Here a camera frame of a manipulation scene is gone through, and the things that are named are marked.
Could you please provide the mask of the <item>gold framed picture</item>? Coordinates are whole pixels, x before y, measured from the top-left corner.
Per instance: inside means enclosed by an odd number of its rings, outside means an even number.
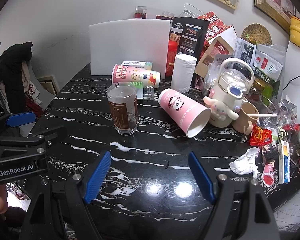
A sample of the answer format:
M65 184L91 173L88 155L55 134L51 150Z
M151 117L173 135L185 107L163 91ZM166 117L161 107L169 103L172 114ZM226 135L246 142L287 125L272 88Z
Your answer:
M295 15L295 7L290 0L254 0L254 6L289 34L290 18Z

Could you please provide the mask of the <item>pink cartoon paper cup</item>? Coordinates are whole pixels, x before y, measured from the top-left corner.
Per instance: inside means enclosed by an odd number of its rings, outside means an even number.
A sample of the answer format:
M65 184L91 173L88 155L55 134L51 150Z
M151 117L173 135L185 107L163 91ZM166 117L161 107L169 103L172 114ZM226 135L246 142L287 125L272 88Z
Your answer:
M111 74L111 83L142 82L159 88L160 73L152 70L116 64Z

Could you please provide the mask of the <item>red tin can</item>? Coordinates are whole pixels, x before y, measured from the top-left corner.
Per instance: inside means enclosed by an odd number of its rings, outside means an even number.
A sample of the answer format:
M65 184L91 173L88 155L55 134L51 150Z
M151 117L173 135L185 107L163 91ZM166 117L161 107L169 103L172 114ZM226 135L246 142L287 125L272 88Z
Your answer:
M175 41L169 40L168 51L167 51L167 61L166 61L166 77L172 76L174 68L174 60L178 51L178 44Z

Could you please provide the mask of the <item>white toilet paper roll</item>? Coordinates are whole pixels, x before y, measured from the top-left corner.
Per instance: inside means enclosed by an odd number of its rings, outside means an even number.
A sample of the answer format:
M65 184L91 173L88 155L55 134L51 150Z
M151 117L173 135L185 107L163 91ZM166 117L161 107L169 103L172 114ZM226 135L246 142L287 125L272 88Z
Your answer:
M171 88L179 93L190 89L197 59L194 56L179 53L175 56Z

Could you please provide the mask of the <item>black jacket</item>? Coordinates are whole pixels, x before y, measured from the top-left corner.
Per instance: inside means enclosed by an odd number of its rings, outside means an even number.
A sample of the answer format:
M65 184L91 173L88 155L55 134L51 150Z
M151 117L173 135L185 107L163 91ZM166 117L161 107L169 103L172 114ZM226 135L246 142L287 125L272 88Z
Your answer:
M5 86L8 107L13 114L27 112L21 69L23 62L32 58L32 46L30 41L14 44L0 56L0 84Z

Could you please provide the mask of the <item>white foam board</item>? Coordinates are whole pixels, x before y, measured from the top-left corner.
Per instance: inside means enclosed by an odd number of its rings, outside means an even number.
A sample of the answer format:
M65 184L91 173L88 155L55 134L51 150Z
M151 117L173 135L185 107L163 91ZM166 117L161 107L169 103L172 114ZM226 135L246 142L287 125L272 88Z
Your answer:
M170 21L131 19L89 26L90 73L110 75L123 61L152 62L165 77Z

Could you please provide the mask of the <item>crumpled white tissue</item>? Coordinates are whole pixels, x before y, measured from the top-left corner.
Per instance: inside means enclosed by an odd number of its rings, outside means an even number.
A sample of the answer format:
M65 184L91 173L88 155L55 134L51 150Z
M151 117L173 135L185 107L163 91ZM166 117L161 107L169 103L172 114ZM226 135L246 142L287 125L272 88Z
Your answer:
M253 174L253 178L257 179L259 171L256 165L256 158L259 154L258 147L249 148L245 154L229 164L230 170L237 175Z

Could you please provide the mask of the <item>clear jar with brown label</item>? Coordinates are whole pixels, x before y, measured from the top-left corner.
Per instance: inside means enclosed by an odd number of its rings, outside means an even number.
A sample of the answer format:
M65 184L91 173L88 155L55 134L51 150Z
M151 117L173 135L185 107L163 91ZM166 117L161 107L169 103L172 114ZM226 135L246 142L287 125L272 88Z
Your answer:
M114 126L120 135L132 135L138 126L136 88L126 82L114 83L107 90Z

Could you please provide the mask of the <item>glass jar with red contents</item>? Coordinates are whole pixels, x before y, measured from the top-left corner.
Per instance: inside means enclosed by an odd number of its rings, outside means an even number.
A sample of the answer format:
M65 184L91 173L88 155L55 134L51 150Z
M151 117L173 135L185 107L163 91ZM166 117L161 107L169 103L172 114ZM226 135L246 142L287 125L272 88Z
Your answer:
M136 6L134 12L135 19L146 19L147 18L147 7L146 6Z

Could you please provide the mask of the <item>brown paper box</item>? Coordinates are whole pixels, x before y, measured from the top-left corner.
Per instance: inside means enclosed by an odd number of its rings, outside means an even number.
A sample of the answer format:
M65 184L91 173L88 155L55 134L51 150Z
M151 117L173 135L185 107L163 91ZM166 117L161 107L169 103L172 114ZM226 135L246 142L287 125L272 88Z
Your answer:
M233 48L223 38L220 36L216 37L197 63L194 73L201 77L205 77L208 66L213 63L216 55L230 55L233 51Z

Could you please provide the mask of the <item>pink panda paper cup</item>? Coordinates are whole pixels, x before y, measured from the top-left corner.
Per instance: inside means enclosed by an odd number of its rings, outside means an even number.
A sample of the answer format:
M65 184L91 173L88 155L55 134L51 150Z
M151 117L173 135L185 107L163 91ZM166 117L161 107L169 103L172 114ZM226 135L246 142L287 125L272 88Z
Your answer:
M211 109L170 88L160 93L158 103L188 138L198 135L211 115Z

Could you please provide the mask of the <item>beige plastic mug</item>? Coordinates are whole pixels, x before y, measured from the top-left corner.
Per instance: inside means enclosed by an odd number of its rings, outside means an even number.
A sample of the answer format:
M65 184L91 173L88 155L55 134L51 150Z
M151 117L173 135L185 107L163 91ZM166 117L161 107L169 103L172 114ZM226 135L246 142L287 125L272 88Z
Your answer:
M258 121L258 117L251 117L250 114L259 114L259 112L252 103L244 103L238 114L238 119L232 122L233 128L238 133L249 135L252 132L254 124Z

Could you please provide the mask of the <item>red snack packet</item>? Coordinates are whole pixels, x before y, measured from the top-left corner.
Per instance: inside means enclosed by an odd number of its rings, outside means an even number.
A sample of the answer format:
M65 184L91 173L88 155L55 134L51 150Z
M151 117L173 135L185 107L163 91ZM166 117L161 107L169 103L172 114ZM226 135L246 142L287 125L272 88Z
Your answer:
M272 143L272 131L268 129L262 129L261 127L254 125L250 135L250 146L262 147Z

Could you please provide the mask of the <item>woven straw fan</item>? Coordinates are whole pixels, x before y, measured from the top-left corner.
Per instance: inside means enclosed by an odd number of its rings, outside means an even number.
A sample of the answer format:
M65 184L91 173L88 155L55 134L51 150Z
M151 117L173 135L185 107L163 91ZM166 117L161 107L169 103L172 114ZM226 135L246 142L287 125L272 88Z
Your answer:
M254 45L272 45L270 32L265 26L259 23L252 23L245 27L245 29L242 31L241 39Z

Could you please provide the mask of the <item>blue white medicine box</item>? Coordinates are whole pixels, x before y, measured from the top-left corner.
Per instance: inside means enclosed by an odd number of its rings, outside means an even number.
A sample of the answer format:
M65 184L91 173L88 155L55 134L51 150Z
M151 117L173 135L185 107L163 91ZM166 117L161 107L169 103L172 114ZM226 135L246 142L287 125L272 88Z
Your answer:
M286 184L290 182L291 176L290 147L287 141L280 141L279 153L278 183Z

